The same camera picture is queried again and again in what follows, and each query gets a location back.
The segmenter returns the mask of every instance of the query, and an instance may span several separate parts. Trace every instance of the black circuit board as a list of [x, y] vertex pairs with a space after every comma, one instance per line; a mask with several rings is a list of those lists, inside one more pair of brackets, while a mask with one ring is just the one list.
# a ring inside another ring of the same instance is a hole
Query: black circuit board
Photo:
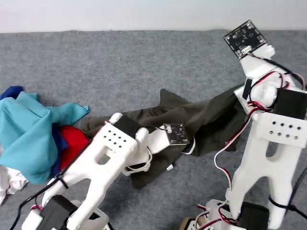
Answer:
[[187, 145], [189, 140], [183, 124], [164, 124], [170, 145]]
[[267, 43], [267, 40], [251, 20], [243, 23], [223, 38], [239, 59], [244, 58], [247, 55], [247, 51], [253, 52]]

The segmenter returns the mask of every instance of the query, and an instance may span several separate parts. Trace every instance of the teal cloth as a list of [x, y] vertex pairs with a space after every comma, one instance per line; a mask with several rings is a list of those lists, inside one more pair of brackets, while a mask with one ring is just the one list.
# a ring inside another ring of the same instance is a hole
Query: teal cloth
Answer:
[[32, 183], [45, 182], [58, 156], [52, 124], [72, 125], [88, 112], [88, 106], [76, 103], [45, 107], [36, 93], [0, 100], [0, 144], [5, 149], [0, 165], [20, 170]]

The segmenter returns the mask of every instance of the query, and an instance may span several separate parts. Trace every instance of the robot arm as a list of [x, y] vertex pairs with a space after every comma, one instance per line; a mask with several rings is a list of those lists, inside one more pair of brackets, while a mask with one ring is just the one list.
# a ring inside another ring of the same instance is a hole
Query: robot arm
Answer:
[[[61, 212], [62, 209], [64, 213], [73, 212], [72, 215], [68, 214], [66, 223], [60, 223], [60, 226], [64, 224], [68, 230], [102, 229], [108, 223], [108, 217], [97, 208], [105, 198], [110, 185], [120, 173], [130, 175], [147, 171], [152, 154], [160, 152], [169, 145], [164, 129], [157, 129], [149, 134], [146, 128], [140, 127], [135, 121], [122, 114], [114, 114], [62, 177], [68, 187], [83, 179], [90, 179], [86, 199], [78, 204], [78, 208], [74, 208], [70, 201], [64, 200], [62, 196], [56, 196], [65, 191], [64, 184], [57, 181], [44, 194], [42, 212], [32, 210], [22, 229], [61, 230], [62, 228], [55, 223], [59, 222], [56, 212]], [[109, 160], [106, 163], [99, 163], [99, 160], [106, 155]], [[129, 167], [140, 163], [145, 165], [138, 169]], [[99, 218], [89, 219], [93, 213]]]

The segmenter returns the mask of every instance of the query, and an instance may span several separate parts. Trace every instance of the red cloth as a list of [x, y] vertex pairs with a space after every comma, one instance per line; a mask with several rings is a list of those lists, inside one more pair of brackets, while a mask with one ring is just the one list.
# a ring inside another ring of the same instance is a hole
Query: red cloth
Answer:
[[61, 154], [60, 169], [64, 169], [88, 143], [88, 139], [81, 130], [72, 126], [62, 126], [59, 130], [68, 144]]

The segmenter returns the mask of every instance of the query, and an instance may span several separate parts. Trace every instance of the white wall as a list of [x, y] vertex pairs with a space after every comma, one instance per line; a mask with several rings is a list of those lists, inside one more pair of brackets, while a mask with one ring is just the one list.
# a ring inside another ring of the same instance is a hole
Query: white wall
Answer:
[[0, 33], [307, 29], [306, 0], [0, 0]]

